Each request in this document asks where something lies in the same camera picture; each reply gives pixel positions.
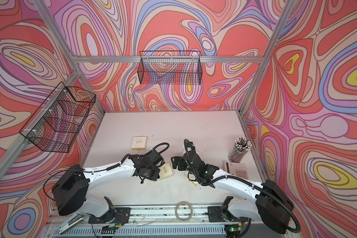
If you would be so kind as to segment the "small cream jewelry box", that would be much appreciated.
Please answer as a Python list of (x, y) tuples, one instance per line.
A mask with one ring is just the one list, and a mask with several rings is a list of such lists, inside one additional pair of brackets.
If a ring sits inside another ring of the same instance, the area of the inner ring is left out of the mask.
[(160, 167), (159, 180), (165, 180), (173, 176), (172, 166), (169, 162)]

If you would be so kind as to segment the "cream drawer jewelry box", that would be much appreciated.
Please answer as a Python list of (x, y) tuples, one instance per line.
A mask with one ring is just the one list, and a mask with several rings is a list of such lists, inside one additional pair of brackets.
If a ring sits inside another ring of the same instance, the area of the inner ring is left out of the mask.
[(146, 150), (147, 137), (146, 136), (134, 136), (132, 138), (131, 149), (132, 150)]

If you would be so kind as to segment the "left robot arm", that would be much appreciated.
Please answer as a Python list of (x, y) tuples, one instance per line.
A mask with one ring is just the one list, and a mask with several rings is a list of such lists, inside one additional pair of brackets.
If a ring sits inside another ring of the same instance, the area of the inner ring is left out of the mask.
[(67, 216), (81, 212), (96, 218), (115, 214), (110, 198), (99, 197), (90, 191), (123, 178), (138, 177), (141, 184), (145, 180), (157, 181), (160, 168), (165, 164), (162, 153), (169, 147), (169, 143), (162, 142), (145, 154), (127, 154), (119, 162), (100, 167), (71, 166), (52, 187), (58, 214)]

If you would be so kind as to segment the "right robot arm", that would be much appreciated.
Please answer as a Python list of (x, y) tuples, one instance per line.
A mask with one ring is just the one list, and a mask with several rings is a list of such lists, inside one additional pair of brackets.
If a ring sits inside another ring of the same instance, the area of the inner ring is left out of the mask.
[(185, 139), (185, 153), (171, 158), (174, 170), (187, 171), (194, 175), (194, 181), (201, 186), (226, 190), (237, 195), (255, 207), (251, 213), (278, 234), (286, 231), (299, 234), (301, 225), (294, 214), (294, 204), (285, 192), (272, 180), (255, 182), (234, 176), (217, 166), (204, 163), (197, 154), (195, 145)]

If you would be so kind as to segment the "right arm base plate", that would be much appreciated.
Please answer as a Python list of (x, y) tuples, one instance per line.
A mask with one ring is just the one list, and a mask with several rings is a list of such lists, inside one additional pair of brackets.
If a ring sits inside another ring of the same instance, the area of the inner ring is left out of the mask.
[(248, 222), (247, 217), (235, 217), (226, 208), (221, 208), (221, 206), (209, 206), (207, 207), (208, 219), (211, 223), (215, 222)]

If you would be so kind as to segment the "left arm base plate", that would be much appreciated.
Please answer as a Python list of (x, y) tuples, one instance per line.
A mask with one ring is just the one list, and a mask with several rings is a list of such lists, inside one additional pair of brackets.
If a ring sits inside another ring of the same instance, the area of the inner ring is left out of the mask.
[(131, 209), (129, 207), (110, 208), (101, 217), (90, 216), (89, 224), (115, 224), (124, 225), (129, 222)]

